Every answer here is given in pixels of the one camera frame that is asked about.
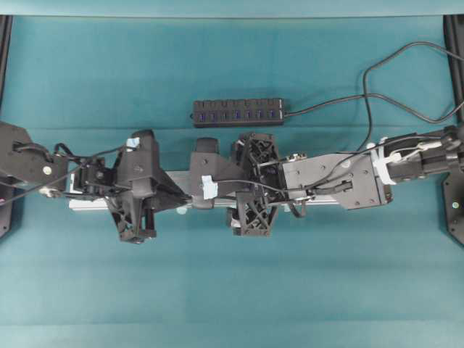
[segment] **robotic arm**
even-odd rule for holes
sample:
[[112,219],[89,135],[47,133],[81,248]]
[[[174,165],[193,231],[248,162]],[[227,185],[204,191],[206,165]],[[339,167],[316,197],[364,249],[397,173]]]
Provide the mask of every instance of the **robotic arm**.
[[[188,185],[181,189],[160,167],[151,130],[134,133],[119,148],[82,157],[64,144],[51,153],[33,143],[25,129],[0,123],[0,236],[9,229],[13,201],[32,191],[50,198],[103,199],[120,240],[139,244],[156,236],[154,214],[162,210],[205,210],[227,202],[227,222],[235,235],[269,236],[280,206],[297,218],[317,202],[348,210],[376,207],[392,201],[392,185],[449,173],[443,183],[448,230],[464,244],[463,141],[464,128],[450,126],[384,138],[360,152],[281,157],[274,136],[245,133],[225,158],[218,140],[200,138],[191,154]],[[117,159],[107,167],[104,155],[110,152]],[[16,189],[25,191],[15,194]]]

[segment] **wire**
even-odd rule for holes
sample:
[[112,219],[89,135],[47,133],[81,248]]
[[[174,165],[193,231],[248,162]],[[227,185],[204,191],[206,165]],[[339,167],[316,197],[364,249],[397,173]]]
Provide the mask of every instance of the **wire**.
[[[344,97],[341,97],[341,98],[331,99],[331,100],[325,101],[323,103],[316,104],[316,105],[313,105],[311,107],[307,107],[306,109],[303,109],[303,110],[300,110],[300,111],[287,112],[285,114],[285,118],[307,114],[309,112],[313,112],[313,111],[315,111],[317,109],[320,109],[322,107],[327,107],[329,105],[334,105],[334,104],[338,104],[338,103],[342,103],[342,102],[349,102],[349,101],[352,101],[352,100],[363,99],[363,98],[365,98],[364,94],[355,94],[355,95],[352,95],[352,96],[344,96]],[[419,119],[421,119],[423,121],[426,121],[427,123],[433,124],[433,125],[438,124],[438,123],[442,123],[442,122],[448,120],[458,110],[460,110],[460,109],[462,109],[464,107],[464,101],[463,101],[459,105],[457,105],[453,110],[448,112],[446,115],[434,119],[434,118],[430,118],[430,117],[422,114],[421,112],[419,112],[417,110],[414,110],[412,107],[409,107],[409,106],[403,104],[402,102],[397,101],[397,100],[395,100],[395,99],[393,99],[393,98],[391,98],[389,96],[386,96],[384,94],[369,93],[368,98],[382,99],[385,102],[393,104],[394,106],[399,107],[399,108],[403,109],[404,111],[409,112],[410,114],[416,116],[417,118],[419,118]]]
[[49,181],[48,183],[44,183],[44,184],[41,184],[41,185],[38,185],[38,186],[35,186],[33,188],[29,188],[28,190],[22,192],[21,194],[18,194],[10,199],[6,199],[4,201],[0,201],[0,207],[3,206],[3,205],[6,205],[6,204],[9,204],[9,203],[12,203],[14,201],[16,201],[17,199],[19,198],[23,198],[24,196],[27,196],[28,194],[32,194],[33,192],[36,192],[36,191],[39,191],[40,189],[44,188],[44,187],[47,187],[47,186],[50,186],[50,185],[54,185],[55,183],[59,183],[60,181],[63,181],[64,179],[66,179],[68,176],[76,173],[79,169],[82,169],[83,167],[85,167],[89,162],[91,162],[92,159],[94,159],[95,157],[99,157],[99,156],[104,156],[105,154],[111,154],[113,152],[117,152],[117,151],[121,151],[123,149],[125,149],[126,146],[119,146],[115,149],[111,149],[111,150],[106,150],[106,151],[102,151],[102,152],[98,152],[96,154],[93,154],[92,156],[90,157],[87,157],[86,160],[82,163],[80,163],[77,167],[73,168],[72,170],[68,171],[67,173],[61,175],[60,177],[58,177],[57,179],[54,179],[52,181]]
[[361,143],[360,147],[357,149],[358,151],[360,151],[369,142],[370,136],[372,135],[372,128],[373,128],[372,112],[370,110],[370,103],[369,103],[369,97],[368,97],[368,94],[369,94],[368,93],[368,74],[372,70],[377,69],[377,68],[381,67],[382,65],[385,65],[386,63],[390,62],[393,58],[399,56],[402,52],[404,52],[407,49],[410,49],[411,47],[414,47],[414,46],[428,46],[428,47],[431,47],[433,49],[436,49],[438,51],[441,51],[441,52],[447,54],[451,58],[454,58],[454,59],[460,60],[461,62],[464,62],[464,57],[461,57],[461,56],[459,56],[457,54],[454,54],[451,51],[448,51],[447,49],[445,49],[444,47],[436,45],[435,43],[431,43],[431,42],[428,42],[428,41],[415,41],[415,42],[411,42],[411,43],[409,43],[407,45],[404,45],[400,49],[396,50],[394,53],[390,54],[387,58],[384,58],[380,62],[377,62],[374,65],[370,66],[364,72],[364,74],[362,75],[362,91],[364,92],[363,93],[364,94],[364,102],[365,102],[366,110],[368,112],[368,134],[365,137],[364,141]]
[[431,43],[431,42],[428,42],[428,41],[415,41],[415,42],[409,43],[409,44],[401,47],[400,49],[396,50],[393,54],[390,54],[387,58],[384,58],[380,62],[377,62],[374,65],[370,66],[363,73],[363,75],[362,75],[363,94],[355,94],[355,95],[352,95],[352,96],[344,96],[344,97],[341,97],[341,98],[328,100],[328,101],[325,101],[323,103],[316,104],[316,105],[311,106],[311,107],[307,107],[306,109],[302,109],[300,111],[287,112],[284,115],[284,117],[288,118],[288,117],[293,117],[293,116],[297,116],[297,115],[303,115],[303,114],[307,114],[309,112],[315,111],[317,109],[320,109],[322,107],[327,107],[329,105],[334,105],[334,104],[338,104],[338,103],[342,103],[342,102],[349,102],[351,100],[364,99],[365,100],[366,110],[367,110],[367,113],[368,113],[368,134],[365,137],[364,141],[361,143],[361,145],[358,147],[357,151],[360,151],[369,142],[370,137],[372,135],[373,120],[372,120],[372,112],[371,112],[371,109],[370,109],[369,98],[382,99],[385,102],[393,104],[396,107],[399,107],[399,108],[403,109],[404,111],[409,112],[410,114],[412,114],[412,115],[416,116],[417,118],[419,118],[419,119],[421,119],[423,121],[426,121],[427,123],[430,123],[430,124],[438,124],[438,123],[442,123],[442,122],[448,120],[457,111],[459,111],[460,109],[462,109],[464,107],[464,101],[460,102],[453,110],[448,112],[446,115],[438,117],[436,119],[433,119],[433,118],[430,118],[430,117],[420,113],[419,111],[414,110],[412,107],[409,107],[409,106],[407,106],[407,105],[405,105],[405,104],[403,104],[403,103],[401,103],[401,102],[399,102],[399,101],[397,101],[397,100],[395,100],[395,99],[393,99],[393,98],[391,98],[389,96],[386,96],[384,94],[379,94],[379,93],[368,93],[368,74],[372,70],[377,69],[378,67],[381,67],[382,65],[385,65],[387,62],[391,61],[393,58],[399,56],[402,52],[404,52],[407,49],[409,49],[411,47],[414,47],[414,46],[429,46],[429,47],[432,47],[433,49],[436,49],[438,51],[441,51],[441,52],[451,56],[451,58],[458,59],[458,60],[464,62],[464,57],[461,57],[458,54],[454,54],[454,53],[446,50],[444,47],[436,45],[435,43]]
[[37,151],[43,154],[47,162],[53,162],[49,150],[45,146],[36,143],[26,143],[26,144],[15,144],[13,149],[16,152],[22,151]]

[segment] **teal cloth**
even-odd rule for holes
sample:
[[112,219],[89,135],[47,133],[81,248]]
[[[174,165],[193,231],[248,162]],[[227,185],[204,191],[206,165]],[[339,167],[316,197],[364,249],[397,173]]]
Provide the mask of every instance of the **teal cloth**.
[[[227,155],[250,129],[194,129],[195,99],[279,96],[289,109],[360,93],[364,68],[415,40],[443,44],[441,17],[130,20],[16,17],[0,120],[79,154],[152,128],[166,170],[194,139]],[[370,79],[438,117],[447,60],[417,47]],[[436,129],[373,101],[374,137]],[[273,133],[282,155],[354,149],[362,101]],[[238,238],[225,212],[156,216],[158,237],[121,244],[107,212],[34,195],[0,241],[3,347],[461,347],[464,248],[446,233],[441,177],[394,187],[370,210],[280,212],[269,239]]]
[[451,15],[462,0],[2,0],[8,15],[164,18],[308,18]]

